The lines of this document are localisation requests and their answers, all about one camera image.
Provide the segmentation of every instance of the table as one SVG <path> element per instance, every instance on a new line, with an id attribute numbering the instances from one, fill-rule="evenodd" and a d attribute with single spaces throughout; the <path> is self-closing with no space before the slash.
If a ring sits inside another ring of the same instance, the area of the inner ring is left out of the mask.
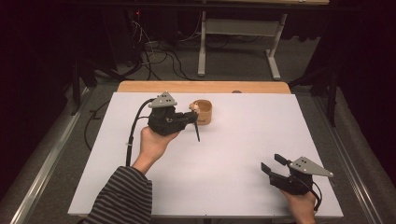
<path id="1" fill-rule="evenodd" d="M 187 126 L 148 172 L 153 181 L 152 215 L 288 217 L 287 203 L 269 185 L 261 162 L 274 172 L 287 175 L 289 170 L 274 161 L 275 153 L 291 160 L 304 154 L 321 165 L 320 158 L 286 83 L 240 81 L 122 82 L 107 109 L 68 213 L 84 216 L 91 211 L 100 189 L 115 169 L 125 163 L 125 143 L 137 108 L 163 91 L 169 91 L 177 100 L 177 112 L 187 112 L 183 108 L 197 98 L 210 100 L 214 107 L 212 122 L 200 126 L 201 142 L 197 142 L 193 126 Z M 252 110 L 240 116 L 250 107 Z M 147 113 L 149 108 L 142 110 L 141 116 Z M 146 125 L 145 121 L 138 122 L 136 129 Z M 139 138 L 134 140 L 134 146 L 139 146 Z M 136 147 L 132 161 L 137 155 L 135 151 Z M 323 192 L 318 216 L 341 217 L 329 180 L 315 176 L 314 180 Z"/>
<path id="2" fill-rule="evenodd" d="M 238 2 L 238 3 L 260 3 L 260 4 L 307 4 L 307 5 L 328 5 L 329 0 L 221 0 L 219 2 Z M 201 47 L 198 58 L 198 76 L 205 75 L 206 61 L 206 34 L 217 35 L 259 35 L 273 38 L 272 47 L 267 49 L 266 57 L 270 65 L 271 73 L 274 80 L 280 80 L 279 70 L 277 69 L 275 53 L 286 23 L 288 14 L 282 13 L 279 21 L 240 21 L 240 20 L 222 20 L 207 19 L 206 12 L 202 12 L 201 19 Z"/>

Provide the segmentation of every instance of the person's left hand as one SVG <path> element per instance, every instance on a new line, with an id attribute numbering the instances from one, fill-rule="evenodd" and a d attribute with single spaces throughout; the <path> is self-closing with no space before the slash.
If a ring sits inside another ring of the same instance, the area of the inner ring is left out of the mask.
<path id="1" fill-rule="evenodd" d="M 165 152 L 168 144 L 178 136 L 179 133 L 172 133 L 162 136 L 155 133 L 150 127 L 145 127 L 140 132 L 140 152 L 136 161 L 132 165 L 142 174 L 146 174 L 149 168 Z"/>

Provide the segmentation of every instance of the black and gray striped fabric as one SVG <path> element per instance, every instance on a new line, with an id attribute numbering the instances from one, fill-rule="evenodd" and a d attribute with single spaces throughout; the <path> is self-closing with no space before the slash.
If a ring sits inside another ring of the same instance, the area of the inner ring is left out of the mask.
<path id="1" fill-rule="evenodd" d="M 84 223 L 150 223 L 152 183 L 133 167 L 119 167 L 100 191 Z"/>

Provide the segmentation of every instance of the wooden surface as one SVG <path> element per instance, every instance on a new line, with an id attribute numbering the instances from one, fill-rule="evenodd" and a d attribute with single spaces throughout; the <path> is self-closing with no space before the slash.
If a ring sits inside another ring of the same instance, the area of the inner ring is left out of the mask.
<path id="1" fill-rule="evenodd" d="M 242 2 L 242 3 L 274 3 L 274 4 L 306 4 L 306 5 L 329 5 L 329 0 L 305 0 L 299 2 L 298 0 L 206 0 L 207 2 Z"/>
<path id="2" fill-rule="evenodd" d="M 260 81 L 123 81 L 120 92 L 195 92 L 290 93 L 285 82 Z"/>

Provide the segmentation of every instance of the gray carpet floor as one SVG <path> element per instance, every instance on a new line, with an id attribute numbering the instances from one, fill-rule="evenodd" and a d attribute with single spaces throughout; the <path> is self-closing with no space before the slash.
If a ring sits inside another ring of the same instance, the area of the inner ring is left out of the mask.
<path id="1" fill-rule="evenodd" d="M 304 73 L 317 43 L 317 40 L 300 43 L 296 39 L 280 42 L 276 52 L 276 61 L 283 81 L 294 80 Z M 222 45 L 221 41 L 212 41 L 208 45 L 211 48 L 207 49 L 205 77 L 196 76 L 199 47 L 195 42 L 186 42 L 178 47 L 168 46 L 164 43 L 147 45 L 148 54 L 151 54 L 152 51 L 155 52 L 155 57 L 150 56 L 151 69 L 161 80 L 182 79 L 179 77 L 183 75 L 180 73 L 175 55 L 171 51 L 163 52 L 164 49 L 168 49 L 177 54 L 181 68 L 189 78 L 272 81 L 269 66 L 263 54 L 265 46 L 269 45 L 268 40 L 248 42 L 246 37 L 237 37 L 220 49 L 216 49 L 216 47 Z M 119 71 L 122 72 L 126 69 L 121 65 Z M 145 80 L 148 76 L 149 70 L 143 66 L 130 78 Z M 102 122 L 101 119 L 93 119 L 87 127 L 92 115 L 90 111 L 96 110 L 109 100 L 111 94 L 118 87 L 118 83 L 114 80 L 98 78 L 98 81 L 98 86 L 95 89 L 90 89 L 87 94 L 88 100 L 80 109 L 80 117 L 64 145 L 62 156 L 26 223 L 63 224 L 77 223 L 81 220 L 80 217 L 67 215 L 67 210 L 90 156 L 90 151 L 84 140 L 84 133 L 87 134 L 88 145 L 92 146 Z M 332 179 L 332 186 L 344 213 L 344 217 L 340 219 L 319 220 L 318 223 L 394 223 L 396 220 L 395 188 L 361 134 L 359 125 L 350 114 L 342 93 L 339 90 L 337 92 L 336 128 L 330 127 L 323 116 L 323 105 L 326 103 L 326 98 L 312 97 L 309 94 L 309 87 L 297 87 L 292 90 L 292 93 L 297 96 L 324 166 L 336 174 Z M 59 139 L 59 134 L 70 119 L 72 108 L 73 104 L 69 102 L 64 113 L 25 164 L 20 176 L 1 202 L 0 223 L 9 223 L 14 216 L 41 165 L 50 153 L 51 147 Z M 105 113 L 106 107 L 103 107 L 98 111 L 97 117 L 102 118 Z M 340 145 L 346 148 L 347 158 L 340 152 Z M 346 166 L 347 159 L 352 161 L 352 172 L 350 166 Z M 357 178 L 351 174 L 354 171 L 359 174 L 358 178 L 363 183 L 364 193 L 369 195 L 370 203 L 374 206 L 374 209 L 370 207 L 370 211 L 366 211 L 364 202 L 354 186 L 354 180 Z M 378 214 L 381 221 L 373 222 L 370 214 Z M 268 220 L 263 220 L 262 223 L 268 223 Z"/>

